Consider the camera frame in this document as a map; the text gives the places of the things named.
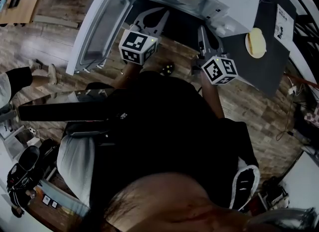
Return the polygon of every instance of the microwave door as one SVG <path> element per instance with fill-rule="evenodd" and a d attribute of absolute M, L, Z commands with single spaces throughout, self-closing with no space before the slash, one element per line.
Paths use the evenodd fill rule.
<path fill-rule="evenodd" d="M 74 42 L 66 73 L 104 64 L 135 0 L 93 0 Z"/>

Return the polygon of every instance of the paper sheet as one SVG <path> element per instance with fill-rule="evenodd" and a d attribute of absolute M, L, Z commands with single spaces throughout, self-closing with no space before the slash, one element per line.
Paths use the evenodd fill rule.
<path fill-rule="evenodd" d="M 278 4 L 277 19 L 275 26 L 275 38 L 285 46 L 289 51 L 292 48 L 294 35 L 294 20 L 290 15 Z"/>

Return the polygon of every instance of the white shorts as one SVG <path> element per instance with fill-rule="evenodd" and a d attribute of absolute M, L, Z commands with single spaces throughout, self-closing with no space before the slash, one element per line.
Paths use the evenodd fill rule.
<path fill-rule="evenodd" d="M 93 138 L 65 136 L 59 148 L 57 168 L 66 185 L 86 206 L 90 206 L 90 192 L 94 168 Z"/>

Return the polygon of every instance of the sneaker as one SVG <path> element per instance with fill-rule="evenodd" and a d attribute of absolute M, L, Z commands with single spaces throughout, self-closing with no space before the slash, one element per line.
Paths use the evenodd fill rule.
<path fill-rule="evenodd" d="M 16 116 L 13 118 L 14 122 L 16 123 L 20 123 L 20 117 L 18 115 L 18 113 L 16 112 Z"/>
<path fill-rule="evenodd" d="M 161 72 L 164 76 L 170 76 L 175 70 L 175 64 L 173 62 L 169 62 L 164 65 Z"/>
<path fill-rule="evenodd" d="M 49 65 L 48 77 L 50 78 L 50 82 L 49 82 L 50 85 L 56 85 L 58 83 L 54 64 Z"/>
<path fill-rule="evenodd" d="M 33 69 L 34 68 L 34 70 L 41 70 L 42 69 L 42 64 L 38 61 L 38 60 L 29 60 L 28 61 L 29 62 L 29 67 L 31 68 L 31 69 Z"/>

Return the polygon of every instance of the cable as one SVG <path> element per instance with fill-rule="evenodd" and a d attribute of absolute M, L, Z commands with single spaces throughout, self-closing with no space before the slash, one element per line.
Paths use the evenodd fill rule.
<path fill-rule="evenodd" d="M 301 84 L 301 85 L 300 85 L 300 89 L 299 89 L 299 90 L 297 89 L 296 96 L 299 96 L 304 89 L 305 89 L 305 85 L 304 85 L 304 84 Z"/>
<path fill-rule="evenodd" d="M 287 76 L 287 78 L 290 80 L 290 83 L 291 83 L 291 85 L 292 85 L 292 87 L 294 87 L 294 84 L 293 84 L 293 82 L 291 81 L 291 79 Z"/>
<path fill-rule="evenodd" d="M 284 131 L 281 131 L 277 136 L 276 136 L 276 141 L 279 142 L 281 140 L 281 138 L 284 136 L 284 134 L 287 132 L 287 128 L 288 128 L 288 124 L 289 124 L 289 115 L 290 115 L 290 111 L 291 111 L 291 107 L 292 107 L 292 104 L 294 102 L 294 96 L 292 97 L 291 99 L 291 102 L 290 102 L 290 106 L 289 106 L 289 111 L 288 111 L 288 114 L 287 114 L 287 121 L 286 121 L 286 125 L 285 125 L 285 129 Z"/>

